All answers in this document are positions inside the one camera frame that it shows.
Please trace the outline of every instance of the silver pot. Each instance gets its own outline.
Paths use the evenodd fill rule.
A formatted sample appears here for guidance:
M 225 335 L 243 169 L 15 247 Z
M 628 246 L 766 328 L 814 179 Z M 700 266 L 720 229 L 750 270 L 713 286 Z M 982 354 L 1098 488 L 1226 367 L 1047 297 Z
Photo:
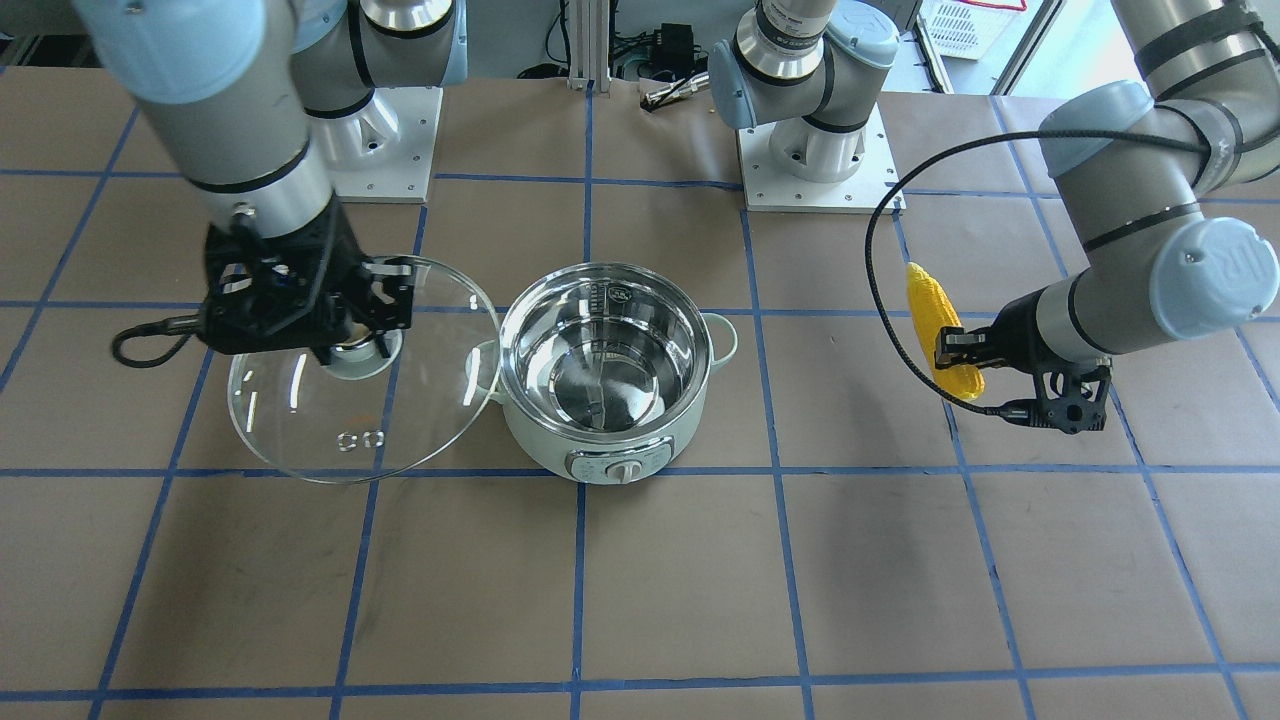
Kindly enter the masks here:
M 707 322 L 732 336 L 714 356 Z M 646 478 L 692 439 L 707 380 L 737 351 L 723 316 L 621 263 L 564 268 L 516 299 L 499 333 L 507 425 L 540 465 L 593 484 Z

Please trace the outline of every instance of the transparent lid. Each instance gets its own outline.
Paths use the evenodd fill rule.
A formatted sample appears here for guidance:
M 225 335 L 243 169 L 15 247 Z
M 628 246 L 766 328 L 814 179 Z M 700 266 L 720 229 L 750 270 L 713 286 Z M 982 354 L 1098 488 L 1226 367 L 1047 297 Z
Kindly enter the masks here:
M 379 258 L 375 263 L 390 259 Z M 422 258 L 413 322 L 333 347 L 237 355 L 227 380 L 232 421 L 268 464 L 307 480 L 358 483 L 416 468 L 479 416 L 498 374 L 498 316 L 470 278 Z

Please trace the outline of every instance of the brown table surface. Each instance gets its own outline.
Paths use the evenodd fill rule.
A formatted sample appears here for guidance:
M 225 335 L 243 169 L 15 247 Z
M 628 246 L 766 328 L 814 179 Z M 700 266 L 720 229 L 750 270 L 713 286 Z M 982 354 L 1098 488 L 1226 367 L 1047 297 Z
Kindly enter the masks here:
M 1280 717 L 1280 307 L 1117 359 L 1101 433 L 951 413 L 872 311 L 865 218 L 744 213 L 709 97 L 636 92 L 449 88 L 430 211 L 349 214 L 498 305 L 590 258 L 728 314 L 690 448 L 585 488 L 489 407 L 416 477 L 335 488 L 244 448 L 225 357 L 110 360 L 200 300 L 204 211 L 106 74 L 4 72 L 0 717 Z M 1055 105 L 882 100 L 904 172 Z M 1032 145 L 908 202 L 877 254 L 902 328 L 904 252 L 970 323 L 1083 266 Z M 1280 237 L 1280 183 L 1204 210 Z

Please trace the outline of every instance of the white basket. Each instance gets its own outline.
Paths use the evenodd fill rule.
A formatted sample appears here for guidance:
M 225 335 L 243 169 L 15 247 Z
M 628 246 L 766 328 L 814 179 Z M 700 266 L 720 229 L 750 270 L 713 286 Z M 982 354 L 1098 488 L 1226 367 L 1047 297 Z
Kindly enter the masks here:
M 937 0 L 927 8 L 929 37 L 942 55 L 977 60 L 991 50 L 1021 8 L 984 8 L 961 0 Z

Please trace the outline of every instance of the blue joint cap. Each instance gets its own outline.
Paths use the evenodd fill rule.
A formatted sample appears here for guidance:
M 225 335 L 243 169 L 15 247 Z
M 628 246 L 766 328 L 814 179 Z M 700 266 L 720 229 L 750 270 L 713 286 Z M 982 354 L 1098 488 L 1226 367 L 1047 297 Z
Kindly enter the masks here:
M 1275 249 L 1235 218 L 1203 219 L 1179 229 L 1151 268 L 1151 311 L 1175 340 L 1247 323 L 1275 301 L 1277 290 Z
M 470 63 L 467 60 L 467 0 L 453 0 L 453 47 L 449 49 L 449 61 L 444 65 L 444 78 L 440 87 L 462 85 L 467 79 Z
M 754 128 L 756 123 L 751 94 L 728 40 L 721 40 L 712 47 L 707 70 L 712 81 L 712 100 L 724 124 L 733 129 Z
M 298 33 L 293 36 L 293 54 L 297 55 L 311 47 L 320 38 L 329 35 L 329 31 L 338 27 L 342 18 L 347 15 L 347 0 L 334 0 L 323 10 L 311 10 L 302 17 L 298 23 Z
M 858 0 L 840 0 L 827 23 L 827 40 L 850 58 L 881 70 L 893 67 L 897 56 L 897 26 Z
M 1091 90 L 1050 113 L 1041 129 L 1106 129 L 1124 132 L 1156 106 L 1147 88 L 1132 79 L 1116 81 Z M 1041 152 L 1048 177 L 1059 178 L 1079 168 L 1111 145 L 1111 140 L 1073 137 L 1041 140 Z
M 184 105 L 236 83 L 266 36 L 264 0 L 74 0 L 102 65 L 134 96 Z

